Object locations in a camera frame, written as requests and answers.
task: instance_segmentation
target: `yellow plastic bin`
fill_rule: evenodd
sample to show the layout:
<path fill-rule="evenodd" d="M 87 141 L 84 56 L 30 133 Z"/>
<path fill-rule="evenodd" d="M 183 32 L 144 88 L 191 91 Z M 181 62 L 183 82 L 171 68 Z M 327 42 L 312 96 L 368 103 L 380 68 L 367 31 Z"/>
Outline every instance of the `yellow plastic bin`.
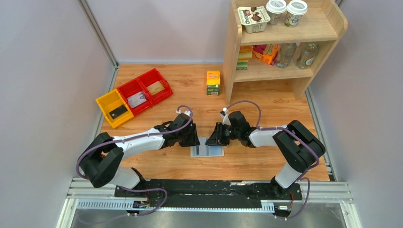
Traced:
<path fill-rule="evenodd" d="M 105 119 L 112 126 L 112 128 L 116 128 L 124 122 L 130 120 L 134 117 L 133 113 L 130 111 L 127 104 L 124 102 L 123 98 L 120 96 L 117 89 L 112 90 L 111 92 L 99 97 L 96 99 L 99 108 L 105 116 Z M 112 118 L 110 112 L 124 105 L 126 107 L 126 112 L 122 113 L 115 119 Z"/>

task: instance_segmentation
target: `white cup lid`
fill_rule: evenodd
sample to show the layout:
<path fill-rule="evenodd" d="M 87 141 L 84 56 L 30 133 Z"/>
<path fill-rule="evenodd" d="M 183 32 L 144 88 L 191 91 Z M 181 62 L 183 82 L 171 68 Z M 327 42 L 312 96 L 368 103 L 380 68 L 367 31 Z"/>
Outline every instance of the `white cup lid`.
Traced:
<path fill-rule="evenodd" d="M 270 0 L 266 9 L 272 13 L 284 13 L 287 10 L 287 3 L 284 0 Z"/>
<path fill-rule="evenodd" d="M 301 0 L 292 0 L 287 5 L 287 11 L 294 15 L 304 15 L 308 11 L 308 5 Z"/>

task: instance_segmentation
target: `wooden table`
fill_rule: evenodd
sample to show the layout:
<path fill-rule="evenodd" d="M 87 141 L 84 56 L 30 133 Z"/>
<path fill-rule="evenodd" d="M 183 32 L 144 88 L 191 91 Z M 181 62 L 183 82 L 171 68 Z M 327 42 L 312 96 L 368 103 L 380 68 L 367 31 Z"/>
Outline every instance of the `wooden table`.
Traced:
<path fill-rule="evenodd" d="M 222 65 L 121 65 L 115 87 L 153 68 L 169 82 L 173 95 L 116 129 L 104 121 L 101 131 L 111 136 L 140 133 L 174 120 L 176 108 L 188 105 L 194 113 L 198 136 L 210 136 L 216 122 L 222 121 L 219 112 L 226 107 L 226 101 L 224 92 L 220 96 L 206 95 L 206 72 L 221 71 Z M 232 102 L 251 100 L 261 107 L 260 126 L 280 126 L 299 120 L 315 132 L 306 99 L 295 100 L 287 80 L 242 82 L 234 86 L 237 93 L 232 96 Z M 245 115 L 251 126 L 256 124 L 258 110 L 255 106 L 237 104 L 230 109 L 236 110 Z M 134 155 L 121 164 L 135 167 L 146 179 L 270 180 L 286 162 L 277 147 L 247 148 L 236 140 L 231 141 L 224 154 L 223 157 L 192 158 L 190 148 L 175 145 Z M 306 176 L 312 181 L 329 180 L 323 158 Z"/>

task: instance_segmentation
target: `glass bottle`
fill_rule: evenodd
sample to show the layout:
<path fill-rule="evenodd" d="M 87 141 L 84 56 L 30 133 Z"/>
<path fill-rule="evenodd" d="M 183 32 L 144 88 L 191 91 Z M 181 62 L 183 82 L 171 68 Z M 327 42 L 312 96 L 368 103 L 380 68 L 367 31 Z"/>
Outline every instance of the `glass bottle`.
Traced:
<path fill-rule="evenodd" d="M 282 44 L 276 58 L 276 66 L 282 69 L 286 68 L 290 64 L 296 49 L 296 43 Z"/>
<path fill-rule="evenodd" d="M 300 69 L 307 69 L 314 62 L 319 52 L 319 45 L 314 42 L 306 43 L 301 50 L 301 55 L 297 59 L 297 67 Z"/>

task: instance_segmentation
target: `white wall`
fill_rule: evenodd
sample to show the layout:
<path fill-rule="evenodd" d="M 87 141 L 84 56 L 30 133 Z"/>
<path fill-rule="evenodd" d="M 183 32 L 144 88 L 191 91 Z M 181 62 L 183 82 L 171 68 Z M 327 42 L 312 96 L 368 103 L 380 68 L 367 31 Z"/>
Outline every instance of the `white wall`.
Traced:
<path fill-rule="evenodd" d="M 229 0 L 87 0 L 119 62 L 223 62 Z"/>
<path fill-rule="evenodd" d="M 311 88 L 364 228 L 401 227 L 403 4 L 345 0 L 345 36 Z"/>
<path fill-rule="evenodd" d="M 0 1 L 0 227 L 55 227 L 113 68 L 81 7 Z"/>

